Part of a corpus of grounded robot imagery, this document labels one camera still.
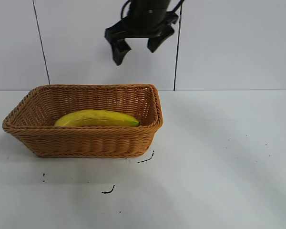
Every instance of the white wall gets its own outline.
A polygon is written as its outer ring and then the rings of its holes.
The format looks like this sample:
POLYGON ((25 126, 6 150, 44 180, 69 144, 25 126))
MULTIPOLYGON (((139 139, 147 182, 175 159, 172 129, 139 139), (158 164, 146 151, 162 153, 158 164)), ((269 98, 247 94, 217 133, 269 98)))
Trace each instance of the white wall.
MULTIPOLYGON (((171 1, 170 8, 177 4, 171 1)), ((119 67, 112 60, 105 28, 120 19, 125 0, 35 0, 51 83, 152 83, 172 90, 176 33, 155 53, 147 39, 128 39, 132 50, 119 67)))
POLYGON ((0 0, 0 90, 47 84, 31 0, 0 0))
MULTIPOLYGON (((104 30, 124 2, 35 0, 51 83, 173 89, 177 25, 156 53, 129 39, 123 64, 112 61, 104 30)), ((186 0, 179 48, 177 90, 286 89, 286 0, 186 0)), ((0 0, 0 90, 47 83, 32 0, 0 0)))
POLYGON ((186 0, 177 90, 286 89, 286 0, 186 0))

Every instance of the robotic arm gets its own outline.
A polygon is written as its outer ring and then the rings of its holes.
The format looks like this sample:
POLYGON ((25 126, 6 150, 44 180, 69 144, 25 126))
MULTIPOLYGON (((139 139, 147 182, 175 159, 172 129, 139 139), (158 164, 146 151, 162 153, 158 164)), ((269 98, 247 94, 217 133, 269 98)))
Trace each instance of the robotic arm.
POLYGON ((111 45, 112 57, 121 65, 124 56, 131 50, 125 38, 148 38, 147 48, 155 52, 157 48, 174 34, 172 24, 178 21, 175 13, 184 0, 167 12, 171 0, 127 0, 121 10, 121 20, 105 30, 105 38, 111 45), (127 16, 124 9, 130 3, 127 16))

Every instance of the basket rim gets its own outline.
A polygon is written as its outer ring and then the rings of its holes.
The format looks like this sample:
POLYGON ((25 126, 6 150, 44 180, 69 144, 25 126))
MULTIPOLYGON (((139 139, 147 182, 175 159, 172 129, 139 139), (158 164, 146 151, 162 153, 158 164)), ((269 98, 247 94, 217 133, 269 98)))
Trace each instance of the basket rim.
POLYGON ((56 135, 58 134, 85 134, 93 132, 95 134, 142 134, 156 132, 163 124, 161 105, 159 101, 158 90, 152 84, 112 84, 112 85, 83 85, 83 84, 51 84, 43 85, 31 90, 20 103, 8 114, 8 116, 3 120, 2 128, 8 133, 23 133, 30 131, 30 135, 56 135), (127 88, 146 88, 149 87, 153 92, 153 106, 155 109, 155 120, 149 125, 143 125, 138 127, 128 127, 128 126, 84 126, 84 127, 74 127, 74 126, 28 126, 28 125, 13 125, 14 118, 21 111, 22 108, 26 106, 29 99, 35 96, 41 90, 47 90, 52 88, 87 88, 87 89, 114 89, 116 87, 127 88))

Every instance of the table surface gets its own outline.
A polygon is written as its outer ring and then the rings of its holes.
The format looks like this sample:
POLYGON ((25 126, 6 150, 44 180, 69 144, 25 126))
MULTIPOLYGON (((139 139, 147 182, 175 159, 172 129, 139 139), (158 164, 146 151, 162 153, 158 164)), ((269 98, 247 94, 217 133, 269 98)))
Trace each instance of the table surface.
POLYGON ((26 93, 0 92, 0 229, 286 229, 286 91, 160 92, 128 159, 36 157, 1 129, 26 93))

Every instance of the woven basket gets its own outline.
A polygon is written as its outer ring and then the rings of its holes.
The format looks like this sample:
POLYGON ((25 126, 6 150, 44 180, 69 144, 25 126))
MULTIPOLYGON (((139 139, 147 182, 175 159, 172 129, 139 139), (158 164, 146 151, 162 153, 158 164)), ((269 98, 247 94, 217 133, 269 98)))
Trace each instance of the woven basket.
POLYGON ((30 91, 2 127, 41 157, 117 158, 144 154, 162 123, 152 85, 47 85, 30 91), (140 126, 53 126, 63 115, 85 109, 130 114, 140 126))

